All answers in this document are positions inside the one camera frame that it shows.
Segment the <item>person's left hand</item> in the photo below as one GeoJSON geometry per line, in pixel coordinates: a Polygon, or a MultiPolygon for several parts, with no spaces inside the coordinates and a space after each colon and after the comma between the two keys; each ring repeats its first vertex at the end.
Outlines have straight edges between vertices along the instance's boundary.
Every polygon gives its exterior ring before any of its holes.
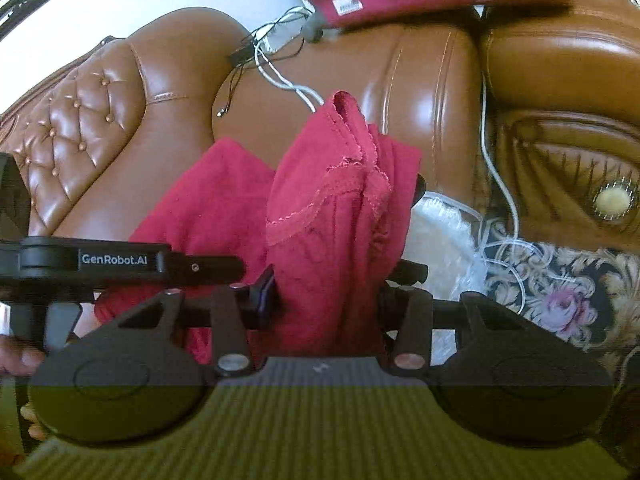
{"type": "Polygon", "coordinates": [[[25,341],[1,336],[1,379],[13,386],[10,395],[10,422],[1,417],[1,465],[21,463],[38,442],[47,439],[28,398],[29,377],[46,356],[25,341]]]}

